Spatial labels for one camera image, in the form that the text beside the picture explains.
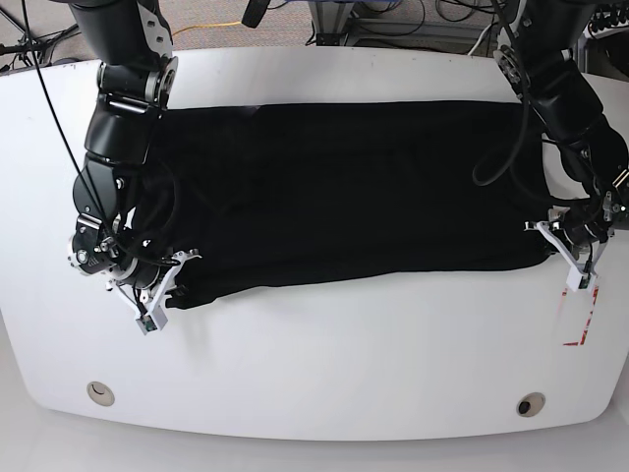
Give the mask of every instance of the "black cable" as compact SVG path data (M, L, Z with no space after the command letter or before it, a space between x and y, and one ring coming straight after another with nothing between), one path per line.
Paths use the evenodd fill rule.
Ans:
M449 3L450 5L458 5L460 7L467 7L471 10L474 10L475 12L485 13L487 15L493 15L495 13L495 10L493 9L491 5L475 6L471 3L463 2L462 0L441 0L441 1L443 3ZM504 7L506 5L506 2L499 2L498 5L500 7Z
M474 0L474 6L478 7L479 5L479 0ZM443 11L441 10L441 0L434 0L434 9L436 11L436 13L446 22L450 22L450 23L460 23L460 22L465 22L466 20L468 20L470 17L472 17L475 13L476 10L473 8L470 8L470 11L465 14L463 17L460 18L448 18L445 16L445 14L443 13Z
M49 32L48 34L43 34L43 35L41 35L41 36L37 36L37 37L35 38L35 40L44 39L45 37L48 37L48 36L54 36L55 34L59 34L60 32L64 32L64 31L66 31L66 30L69 30L70 28L71 28L71 27L68 27L68 28L65 28L65 29L59 29L58 31Z
M402 5L402 3L404 3L404 0L398 0L397 2L389 2L389 4L384 10L378 10L377 8L372 8L367 4L367 2L363 2L361 6L368 12L371 12L375 15L382 15L383 13L392 12L396 8L399 8Z
M141 291L139 288L137 288L139 278L140 278L140 274L138 274L138 276L134 280L134 284L131 287L131 291L134 294L134 299L136 300L136 306L138 307L138 310L140 310L140 314L144 316L148 313L148 310L146 309L146 306L144 305L144 303L142 303L142 300L140 300Z
M306 40L306 43L304 44L305 46L310 46L311 44L315 43L315 36L316 36L315 22L311 22L311 26L313 27L313 34L311 34L311 37L309 37Z
M396 44L394 42L388 42L385 41L383 39L361 39L361 42L363 41L372 41L372 42L379 42L381 44L385 44L387 46L393 47L395 49L407 49L409 51L428 51L428 52L440 52L440 53L444 53L447 54L446 51L442 51L441 49L436 49L434 47L424 47L424 46L403 46L401 44Z
M64 37L62 37L61 39L59 39L59 40L55 41L55 43L52 45L52 49L50 50L50 55L48 56L48 60L49 60L50 62L52 62L52 56L53 56L53 54L55 53L55 49L56 49L56 47L57 47L57 44L59 44L59 43L60 43L60 42L62 42L62 41L65 41L66 39L70 39L71 37L78 36L79 34L81 34L81 32L80 32L80 31L79 31L79 32L75 32L74 34L71 34L71 35L69 35L69 36L64 36Z
M511 48L513 50L513 53L515 54L516 67L518 69L518 73L520 74L520 84L522 85L522 121L520 123L520 132L518 133L518 138L515 144L513 145L513 149L511 149L509 157L504 161L504 163L498 168L496 172L494 172L491 176L489 176L486 179L481 179L478 175L479 168L487 161L487 159L490 157L490 154L484 157L483 159L481 159L481 161L478 162L474 166L474 170L472 171L472 180L479 187L485 187L487 185L494 183L496 180L502 177L502 175L507 170L509 170L509 168L512 166L513 162L518 157L518 154L520 153L520 150L522 149L522 145L524 144L524 141L527 137L527 128L529 126L529 111L530 111L529 84L528 84L527 74L523 66L524 61L522 60L522 55L520 54L520 48L517 45L515 34L511 30L511 27L509 26L509 23L507 22L507 19L504 16L504 12L498 6L498 0L490 0L490 1L491 1L491 4L493 5L493 8L495 9L495 14L498 16L500 25L506 31L507 36L509 36L509 40L511 41Z
M9 70L13 71L15 70L16 67L16 59L18 59L18 54L16 54L15 56L13 56L13 60L8 64L9 65Z
M365 30L366 32L370 32L371 34L377 34L379 36L387 36L387 37L408 36L409 34L413 34L419 28L421 28L424 25L424 22L426 21L426 5L424 5L424 0L420 0L420 3L422 4L422 19L420 20L420 23L416 27L414 27L412 30L408 32L399 32L399 33L398 32L377 32L372 29L365 28L363 25L360 25L360 24L358 24L358 27L361 30Z
M491 48L491 34L493 33L493 27L497 25L495 21L495 14L491 15L491 27L489 27L489 31L487 32L487 49L485 50L485 57L489 57L489 50Z
M174 259L155 261L155 260L144 258L144 257L139 256L137 254L133 254L133 253L129 252L129 250L126 249L120 243L120 241L117 240L114 231L112 230L111 226L107 222L107 218L106 218L103 206L99 205L100 204L100 197L99 197L98 193L95 191L95 187L92 187L94 189L94 193L95 193L95 197L94 197L94 195L92 194L91 190L89 189L89 186L87 185L86 178L83 176L83 173L81 172L81 169L79 168L79 165L77 164L77 161L75 160L75 157L74 157L74 155L72 153L72 150L70 149L70 145L68 144L68 140L66 139L66 135L63 132L63 129L61 128L61 124L59 123L59 118L57 118L57 113L55 112L54 106L52 105L52 101L50 100L50 95L48 94L48 89L46 87L46 83L44 82L43 77L41 76L41 71L39 70L39 64L37 62L35 51L34 51L34 47L33 47L33 43L32 43L32 36L30 34L30 25L29 25L29 14L27 12L27 1L26 0L22 0L22 12L24 14L24 23L25 23L25 27L26 27L26 34L27 34L27 40L28 40L28 43L29 43L30 53L32 54L32 58L34 60L35 70L37 71L37 76L39 77L39 82L41 83L41 89L43 91L43 94L46 97L46 101L48 102L48 107L50 108L50 113L52 114L52 118L54 119L55 124L57 125L57 130L59 131L59 135L61 136L61 139L63 141L64 146L66 147L66 151L68 152L68 155L70 156L70 160L72 161L72 165L74 166L75 171L77 172L77 175L79 176L79 179L81 180L82 185L86 189L87 195L89 196L89 200L94 205L94 208L96 208L98 213L100 213L100 217L102 218L102 223L105 226L105 229L107 230L107 232L109 233L109 236L111 236L111 238L114 240L116 245L118 245L120 247L120 249L122 249L123 251L128 253L130 256L133 256L138 261L142 261L144 263L151 264L151 265L154 265L154 266L166 266L166 267L179 266L181 263L179 261L174 260Z
M41 39L43 37L47 37L47 36L50 36L50 35L54 35L54 37L51 37L50 39L46 39L44 41L46 44L51 44L51 43L59 40L60 38L63 38L64 36L66 36L68 34L71 34L71 33L75 32L75 31L78 31L78 30L79 30L79 25L74 23L73 25L71 25L71 26L69 26L69 27L67 27L65 29L62 29L60 31L56 31L55 33L45 34L45 35L41 36L38 39Z
M266 10L279 10L282 7L285 7L286 5L288 5L290 2L284 2L284 3L280 3L279 5L275 6L275 7L268 7Z
M546 205L553 205L555 207L572 207L575 204L584 204L590 201L590 199L560 199L558 197L543 196L538 195L533 192L529 187L527 187L524 182L520 180L518 173L516 171L516 165L512 165L509 168L509 174L511 175L511 179L513 179L513 183L524 195L526 195L531 200L535 200L536 202L540 202Z

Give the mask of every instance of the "folded black fabric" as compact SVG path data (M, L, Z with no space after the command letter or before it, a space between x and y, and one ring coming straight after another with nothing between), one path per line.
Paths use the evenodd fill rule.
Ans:
M523 224L548 205L508 175L482 188L471 177L484 156L483 173L507 158L521 113L485 102L169 111L134 228L153 250L200 250L177 277L177 308L258 286L535 266L546 244ZM518 174L548 195L531 136Z

